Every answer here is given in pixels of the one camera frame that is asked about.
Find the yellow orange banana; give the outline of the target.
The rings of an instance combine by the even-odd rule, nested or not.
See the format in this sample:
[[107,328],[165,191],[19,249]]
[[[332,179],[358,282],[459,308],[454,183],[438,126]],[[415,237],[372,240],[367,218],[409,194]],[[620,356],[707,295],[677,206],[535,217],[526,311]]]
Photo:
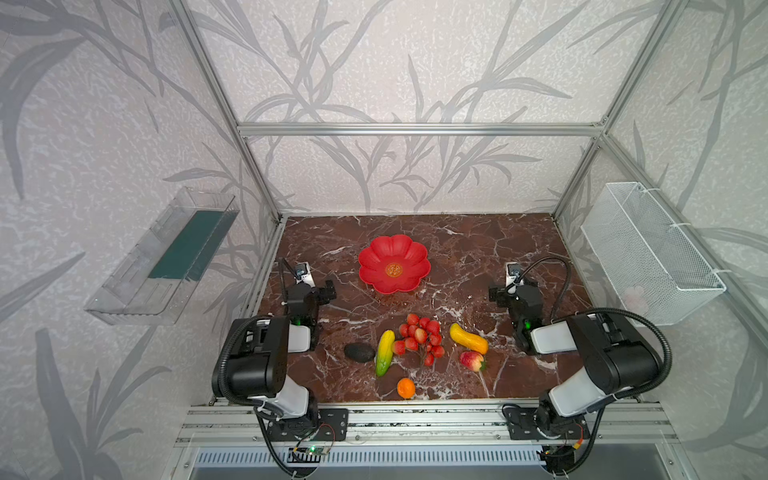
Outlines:
[[466,331],[458,323],[450,326],[449,335],[456,344],[481,355],[486,355],[489,350],[489,344],[485,338]]

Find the small orange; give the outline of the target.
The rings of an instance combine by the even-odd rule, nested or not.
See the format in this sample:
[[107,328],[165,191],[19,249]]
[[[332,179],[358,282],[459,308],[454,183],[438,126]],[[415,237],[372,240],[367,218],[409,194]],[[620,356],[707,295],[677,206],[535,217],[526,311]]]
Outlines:
[[412,399],[415,395],[415,383],[410,378],[402,378],[398,381],[396,390],[402,399]]

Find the dark avocado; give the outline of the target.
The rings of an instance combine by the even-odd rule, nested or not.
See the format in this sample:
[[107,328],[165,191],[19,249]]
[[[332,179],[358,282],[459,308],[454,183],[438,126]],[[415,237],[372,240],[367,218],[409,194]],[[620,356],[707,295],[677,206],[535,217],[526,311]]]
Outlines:
[[343,352],[348,359],[357,363],[371,362],[376,356],[376,350],[371,345],[361,342],[346,344]]

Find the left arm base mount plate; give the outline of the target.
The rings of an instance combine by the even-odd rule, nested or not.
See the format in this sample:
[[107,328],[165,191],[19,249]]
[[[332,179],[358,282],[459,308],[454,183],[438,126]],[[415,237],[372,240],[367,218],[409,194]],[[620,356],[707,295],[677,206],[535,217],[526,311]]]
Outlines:
[[344,441],[347,437],[350,411],[346,408],[324,408],[316,411],[314,420],[304,417],[269,422],[267,432],[272,441]]

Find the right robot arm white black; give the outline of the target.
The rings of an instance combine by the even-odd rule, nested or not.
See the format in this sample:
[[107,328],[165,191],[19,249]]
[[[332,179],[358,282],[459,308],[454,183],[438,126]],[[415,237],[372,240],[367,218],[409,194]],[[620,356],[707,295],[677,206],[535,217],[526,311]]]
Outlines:
[[502,407],[513,439],[562,439],[589,431],[585,416],[655,389],[671,372],[673,355],[659,328],[630,311],[599,307],[541,318],[543,297],[533,284],[491,286],[489,300],[508,311],[518,348],[529,356],[577,353],[582,367],[539,397],[538,406]]

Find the red peach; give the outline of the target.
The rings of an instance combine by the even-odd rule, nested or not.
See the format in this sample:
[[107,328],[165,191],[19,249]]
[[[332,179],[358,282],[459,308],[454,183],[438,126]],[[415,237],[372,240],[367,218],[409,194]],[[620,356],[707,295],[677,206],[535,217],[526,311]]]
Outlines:
[[476,351],[462,352],[459,357],[460,363],[472,372],[481,372],[486,369],[485,357]]

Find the red grape bunch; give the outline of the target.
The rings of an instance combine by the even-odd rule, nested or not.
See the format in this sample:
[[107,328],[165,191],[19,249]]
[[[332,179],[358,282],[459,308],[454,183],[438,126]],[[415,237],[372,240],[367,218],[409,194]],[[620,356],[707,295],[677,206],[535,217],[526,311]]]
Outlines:
[[442,328],[437,320],[415,313],[408,314],[405,323],[398,327],[398,335],[392,345],[395,356],[409,352],[419,353],[423,365],[432,367],[445,355]]

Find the yellow green mango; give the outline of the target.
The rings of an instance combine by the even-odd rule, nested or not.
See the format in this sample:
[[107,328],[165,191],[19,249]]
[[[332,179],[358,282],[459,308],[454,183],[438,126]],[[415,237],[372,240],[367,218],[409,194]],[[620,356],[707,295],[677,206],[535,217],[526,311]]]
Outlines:
[[390,368],[394,355],[394,342],[395,334],[392,330],[386,330],[379,339],[375,357],[375,373],[377,377],[383,377]]

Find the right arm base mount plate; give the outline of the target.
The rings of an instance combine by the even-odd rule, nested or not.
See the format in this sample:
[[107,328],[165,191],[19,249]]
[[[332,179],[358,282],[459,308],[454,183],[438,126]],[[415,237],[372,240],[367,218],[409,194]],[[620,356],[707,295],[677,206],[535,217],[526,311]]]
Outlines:
[[590,438],[583,415],[563,417],[548,404],[538,407],[505,404],[501,413],[512,440],[583,442]]

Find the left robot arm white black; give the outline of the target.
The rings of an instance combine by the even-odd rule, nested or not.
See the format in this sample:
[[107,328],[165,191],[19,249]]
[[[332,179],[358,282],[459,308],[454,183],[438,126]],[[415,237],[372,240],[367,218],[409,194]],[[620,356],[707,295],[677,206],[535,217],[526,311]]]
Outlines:
[[319,425],[317,400],[288,375],[288,356],[316,348],[319,309],[337,298],[331,280],[322,287],[300,281],[284,291],[281,316],[233,322],[212,373],[212,391],[250,406],[263,422],[293,429]]

